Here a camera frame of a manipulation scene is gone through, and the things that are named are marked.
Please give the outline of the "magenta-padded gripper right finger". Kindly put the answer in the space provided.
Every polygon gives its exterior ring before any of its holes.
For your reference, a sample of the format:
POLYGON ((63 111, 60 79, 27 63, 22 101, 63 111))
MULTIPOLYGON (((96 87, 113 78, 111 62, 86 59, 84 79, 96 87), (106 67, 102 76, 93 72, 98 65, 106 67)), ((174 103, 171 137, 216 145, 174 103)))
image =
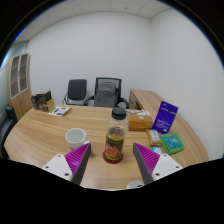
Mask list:
POLYGON ((133 154, 145 185, 182 169, 168 154, 159 155, 138 143, 133 144, 133 154))

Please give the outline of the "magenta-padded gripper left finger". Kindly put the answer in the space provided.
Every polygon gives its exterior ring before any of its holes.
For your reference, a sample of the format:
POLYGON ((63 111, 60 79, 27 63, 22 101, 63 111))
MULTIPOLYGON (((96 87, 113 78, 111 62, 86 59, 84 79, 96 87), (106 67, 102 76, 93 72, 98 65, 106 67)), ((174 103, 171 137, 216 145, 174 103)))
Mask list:
POLYGON ((57 154, 42 169, 79 185, 83 179, 90 154, 91 143, 86 142, 66 155, 57 154))

